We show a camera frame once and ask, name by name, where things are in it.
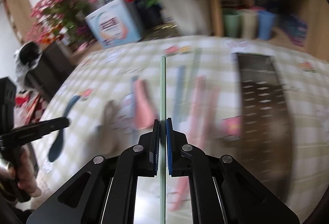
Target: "white flower pot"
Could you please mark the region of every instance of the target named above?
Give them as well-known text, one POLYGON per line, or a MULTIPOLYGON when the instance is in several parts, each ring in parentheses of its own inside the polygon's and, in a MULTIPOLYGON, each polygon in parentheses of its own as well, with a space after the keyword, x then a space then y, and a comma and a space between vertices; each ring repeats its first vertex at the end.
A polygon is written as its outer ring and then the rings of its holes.
POLYGON ((211 35, 211 16, 208 0, 160 0, 182 35, 211 35))

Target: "checkered tablecloth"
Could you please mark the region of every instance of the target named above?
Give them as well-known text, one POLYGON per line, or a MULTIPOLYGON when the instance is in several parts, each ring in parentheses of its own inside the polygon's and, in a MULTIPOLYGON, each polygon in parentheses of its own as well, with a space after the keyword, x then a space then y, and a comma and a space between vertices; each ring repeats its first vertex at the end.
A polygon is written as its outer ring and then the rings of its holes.
MULTIPOLYGON (((172 116, 178 66, 185 64, 188 70, 186 74, 190 74, 196 49, 201 49, 197 75, 206 76, 206 88, 220 88, 215 121, 240 115, 238 68, 231 53, 250 52, 273 56, 281 83, 285 84, 287 105, 294 124, 293 171, 287 205, 304 221, 329 183, 329 137, 326 130, 328 64, 309 54, 265 42, 204 36, 127 44, 94 52, 86 57, 63 84, 42 117, 42 120, 47 120, 62 116, 74 95, 89 88, 92 90, 88 99, 80 99, 68 116, 71 125, 65 130, 65 146, 58 160, 47 162, 48 150, 57 132, 33 143, 40 167, 37 182, 43 190, 43 196, 35 199, 34 205, 43 202, 93 156, 102 154, 98 150, 96 133, 104 105, 109 100, 120 101, 131 92, 132 76, 138 75, 147 81, 150 99, 159 112, 160 57, 164 55, 165 49, 173 45, 189 46, 191 51, 167 58, 167 117, 172 116)), ((210 137, 208 141, 211 143, 205 149, 207 153, 218 157, 223 154, 235 155, 234 147, 227 147, 220 139, 210 137)), ((173 180, 168 178, 168 181, 169 192, 174 191, 173 180)), ((154 193, 152 188, 158 187, 157 178, 139 180, 139 201, 136 204, 143 206, 136 207, 135 212, 138 214, 135 214, 135 223, 138 223, 139 215, 143 215, 143 221, 158 223, 158 197, 146 202, 148 194, 154 193)), ((181 210, 167 213, 167 223, 192 223, 190 211, 187 202, 181 210)))

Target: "silver bolt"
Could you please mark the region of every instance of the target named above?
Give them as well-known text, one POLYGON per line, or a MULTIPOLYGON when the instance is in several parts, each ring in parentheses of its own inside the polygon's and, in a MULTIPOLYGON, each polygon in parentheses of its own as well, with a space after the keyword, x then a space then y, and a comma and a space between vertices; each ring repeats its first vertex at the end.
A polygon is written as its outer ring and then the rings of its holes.
POLYGON ((96 156, 93 161, 94 161, 95 164, 100 164, 104 161, 104 157, 96 156))
POLYGON ((182 146, 183 151, 189 152, 190 150, 193 149, 192 145, 183 145, 182 146))
POLYGON ((233 161, 232 157, 229 156, 229 155, 224 155, 222 157, 222 160, 223 160, 224 163, 231 163, 233 161))
POLYGON ((133 150, 134 150, 135 152, 140 152, 140 151, 142 151, 143 149, 144 149, 144 147, 143 147, 142 145, 135 145, 134 148, 133 148, 133 150))

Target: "light blue box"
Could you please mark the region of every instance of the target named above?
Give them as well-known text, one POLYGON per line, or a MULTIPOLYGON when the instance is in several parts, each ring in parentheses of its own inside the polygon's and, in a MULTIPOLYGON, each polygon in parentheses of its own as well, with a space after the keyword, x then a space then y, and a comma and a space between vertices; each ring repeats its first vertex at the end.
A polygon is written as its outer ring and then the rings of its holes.
POLYGON ((104 48, 139 41, 144 28, 133 5, 114 0, 90 15, 86 22, 104 48))

